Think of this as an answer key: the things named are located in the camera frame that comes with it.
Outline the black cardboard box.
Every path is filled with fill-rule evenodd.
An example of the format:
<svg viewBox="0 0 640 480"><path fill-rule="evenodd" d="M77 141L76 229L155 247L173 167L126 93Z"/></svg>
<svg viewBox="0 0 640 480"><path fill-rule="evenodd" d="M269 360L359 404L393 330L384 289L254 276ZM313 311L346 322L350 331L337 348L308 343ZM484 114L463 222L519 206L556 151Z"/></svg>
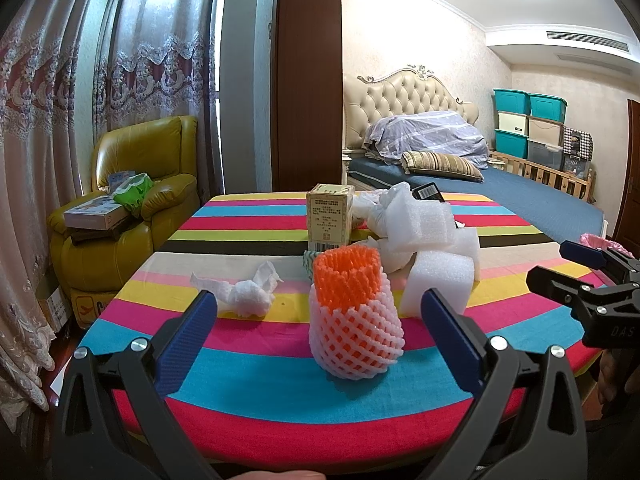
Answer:
<svg viewBox="0 0 640 480"><path fill-rule="evenodd" d="M442 193L439 191L437 184L434 182L428 182L422 185L418 185L411 190L412 197L416 200L436 200L439 203L445 203L446 200Z"/></svg>

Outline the white foam sheet wrap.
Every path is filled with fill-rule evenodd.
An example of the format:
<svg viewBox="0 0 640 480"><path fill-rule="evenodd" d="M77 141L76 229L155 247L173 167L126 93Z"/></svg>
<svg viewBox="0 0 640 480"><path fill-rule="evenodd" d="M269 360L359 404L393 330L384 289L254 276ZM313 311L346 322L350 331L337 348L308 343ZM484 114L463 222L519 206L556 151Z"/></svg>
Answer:
<svg viewBox="0 0 640 480"><path fill-rule="evenodd" d="M352 218L371 231L364 244L378 250L386 273L403 269L417 252L436 250L470 258L474 278L480 278L477 229L454 220L446 202L417 200L406 182L385 191L357 193Z"/></svg>

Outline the white pink foam fruit net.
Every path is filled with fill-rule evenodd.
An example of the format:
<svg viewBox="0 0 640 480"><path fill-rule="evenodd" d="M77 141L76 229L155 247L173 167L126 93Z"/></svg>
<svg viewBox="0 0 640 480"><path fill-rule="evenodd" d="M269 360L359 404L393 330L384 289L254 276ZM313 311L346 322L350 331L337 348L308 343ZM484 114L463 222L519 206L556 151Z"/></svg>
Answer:
<svg viewBox="0 0 640 480"><path fill-rule="evenodd" d="M381 290L358 309L322 307L309 293L309 347L331 375L348 380L383 374L404 354L405 333L394 305L390 280L381 272Z"/></svg>

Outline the white tissue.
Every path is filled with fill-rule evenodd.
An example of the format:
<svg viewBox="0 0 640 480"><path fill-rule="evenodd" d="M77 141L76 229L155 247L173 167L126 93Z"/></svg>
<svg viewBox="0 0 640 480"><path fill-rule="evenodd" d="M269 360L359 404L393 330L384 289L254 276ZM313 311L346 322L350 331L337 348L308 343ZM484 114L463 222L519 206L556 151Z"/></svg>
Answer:
<svg viewBox="0 0 640 480"><path fill-rule="evenodd" d="M235 284L213 278L200 278L194 273L190 276L193 287L206 290L216 297L222 312L232 312L241 318L266 316L274 301L274 291L281 282L282 278L270 261L258 266L252 278Z"/></svg>

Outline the orange foam fruit net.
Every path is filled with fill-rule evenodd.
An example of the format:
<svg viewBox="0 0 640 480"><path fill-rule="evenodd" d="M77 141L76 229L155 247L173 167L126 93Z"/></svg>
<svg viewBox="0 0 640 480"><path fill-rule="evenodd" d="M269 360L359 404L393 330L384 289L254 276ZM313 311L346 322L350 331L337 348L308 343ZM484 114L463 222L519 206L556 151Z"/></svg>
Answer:
<svg viewBox="0 0 640 480"><path fill-rule="evenodd" d="M375 248L349 245L329 249L314 259L314 290L331 311L358 309L381 290L381 258Z"/></svg>

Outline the green white wavy cloth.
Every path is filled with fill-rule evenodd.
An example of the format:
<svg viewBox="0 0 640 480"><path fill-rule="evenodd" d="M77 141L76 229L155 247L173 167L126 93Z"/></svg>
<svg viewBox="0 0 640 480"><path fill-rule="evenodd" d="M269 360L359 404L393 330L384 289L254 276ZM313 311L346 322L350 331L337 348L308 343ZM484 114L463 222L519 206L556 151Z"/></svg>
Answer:
<svg viewBox="0 0 640 480"><path fill-rule="evenodd" d="M303 253L303 268L311 281L314 279L314 260L318 255L319 252L315 250L305 250Z"/></svg>

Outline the yellow cardboard medicine box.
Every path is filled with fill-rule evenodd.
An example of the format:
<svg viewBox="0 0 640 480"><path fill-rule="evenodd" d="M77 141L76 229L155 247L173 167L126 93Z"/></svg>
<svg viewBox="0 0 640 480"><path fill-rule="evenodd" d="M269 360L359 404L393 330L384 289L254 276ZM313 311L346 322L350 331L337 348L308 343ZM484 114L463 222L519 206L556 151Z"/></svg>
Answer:
<svg viewBox="0 0 640 480"><path fill-rule="evenodd" d="M352 232L352 185L317 184L306 194L308 249L345 246Z"/></svg>

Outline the white foam block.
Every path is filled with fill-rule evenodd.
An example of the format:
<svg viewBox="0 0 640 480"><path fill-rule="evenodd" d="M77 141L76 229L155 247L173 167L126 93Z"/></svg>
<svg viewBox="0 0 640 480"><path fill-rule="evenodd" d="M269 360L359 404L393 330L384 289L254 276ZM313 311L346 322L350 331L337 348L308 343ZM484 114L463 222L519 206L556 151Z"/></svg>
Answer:
<svg viewBox="0 0 640 480"><path fill-rule="evenodd" d="M421 298L436 288L457 314L462 314L471 296L475 278L474 261L467 256L426 250L418 252L402 293L402 316L420 316Z"/></svg>

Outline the grey clear storage bin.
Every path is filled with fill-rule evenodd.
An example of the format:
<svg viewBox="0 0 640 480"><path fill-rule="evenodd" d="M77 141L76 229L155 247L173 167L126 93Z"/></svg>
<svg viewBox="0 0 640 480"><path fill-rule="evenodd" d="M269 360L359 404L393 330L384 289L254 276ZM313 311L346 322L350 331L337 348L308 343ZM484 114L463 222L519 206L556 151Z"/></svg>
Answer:
<svg viewBox="0 0 640 480"><path fill-rule="evenodd" d="M527 141L527 159L535 164L560 170L563 162L563 151L557 145L529 139Z"/></svg>

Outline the beige storage bin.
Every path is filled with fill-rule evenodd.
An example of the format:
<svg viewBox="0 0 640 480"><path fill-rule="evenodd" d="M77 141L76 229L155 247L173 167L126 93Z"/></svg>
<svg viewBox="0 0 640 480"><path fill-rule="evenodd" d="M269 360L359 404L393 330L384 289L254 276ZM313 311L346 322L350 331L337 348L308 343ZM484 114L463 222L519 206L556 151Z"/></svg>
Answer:
<svg viewBox="0 0 640 480"><path fill-rule="evenodd" d="M562 122L528 116L527 128L530 140L551 145L561 144L561 138L564 130Z"/></svg>

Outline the white storage bin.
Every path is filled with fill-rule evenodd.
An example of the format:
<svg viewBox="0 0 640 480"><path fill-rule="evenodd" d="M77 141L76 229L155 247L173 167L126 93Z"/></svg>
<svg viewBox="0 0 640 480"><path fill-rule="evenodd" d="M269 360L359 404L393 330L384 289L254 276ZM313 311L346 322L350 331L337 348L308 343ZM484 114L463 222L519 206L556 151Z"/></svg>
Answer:
<svg viewBox="0 0 640 480"><path fill-rule="evenodd" d="M498 111L498 129L505 132L528 136L528 118L526 115Z"/></svg>

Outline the beige tufted headboard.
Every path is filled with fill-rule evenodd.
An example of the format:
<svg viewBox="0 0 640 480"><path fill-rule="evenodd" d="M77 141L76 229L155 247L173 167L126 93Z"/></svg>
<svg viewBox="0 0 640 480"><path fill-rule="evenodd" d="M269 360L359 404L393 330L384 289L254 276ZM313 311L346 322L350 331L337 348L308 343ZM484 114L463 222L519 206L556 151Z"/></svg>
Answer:
<svg viewBox="0 0 640 480"><path fill-rule="evenodd" d="M480 109L456 98L429 70L408 67L390 76L343 75L343 148L362 149L368 128L382 118L452 110L474 125Z"/></svg>

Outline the dark wooden wardrobe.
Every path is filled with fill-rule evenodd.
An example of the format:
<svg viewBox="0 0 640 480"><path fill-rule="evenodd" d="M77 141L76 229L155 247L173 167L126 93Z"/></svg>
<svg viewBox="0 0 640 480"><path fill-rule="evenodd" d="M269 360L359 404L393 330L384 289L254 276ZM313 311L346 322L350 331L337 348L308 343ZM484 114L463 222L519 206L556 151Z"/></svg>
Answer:
<svg viewBox="0 0 640 480"><path fill-rule="evenodd" d="M272 188L341 182L342 2L277 0L273 35Z"/></svg>

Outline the lace patterned curtain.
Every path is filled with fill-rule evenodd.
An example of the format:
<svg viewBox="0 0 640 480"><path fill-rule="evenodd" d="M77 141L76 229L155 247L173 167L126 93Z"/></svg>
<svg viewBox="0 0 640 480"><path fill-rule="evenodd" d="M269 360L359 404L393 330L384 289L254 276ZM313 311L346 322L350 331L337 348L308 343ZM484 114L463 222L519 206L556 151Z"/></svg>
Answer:
<svg viewBox="0 0 640 480"><path fill-rule="evenodd" d="M40 374L55 366L54 329L37 292L56 278L47 218L90 193L101 136L193 116L200 203L221 189L215 13L216 0L25 0L2 35L1 417L9 427L49 406Z"/></svg>

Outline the wooden crib rail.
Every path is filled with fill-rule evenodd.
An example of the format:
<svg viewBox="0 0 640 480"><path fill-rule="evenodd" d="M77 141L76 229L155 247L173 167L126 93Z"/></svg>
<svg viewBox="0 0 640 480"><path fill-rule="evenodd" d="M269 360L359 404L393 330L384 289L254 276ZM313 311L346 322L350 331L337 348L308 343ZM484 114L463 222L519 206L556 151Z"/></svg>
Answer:
<svg viewBox="0 0 640 480"><path fill-rule="evenodd" d="M596 180L596 170L589 169L585 179L578 178L569 172L556 170L527 159L518 158L500 152L490 152L489 160L496 162L498 168L509 174L523 177L528 180L555 188L565 194L570 194L579 198L583 202L593 204L594 181Z"/></svg>

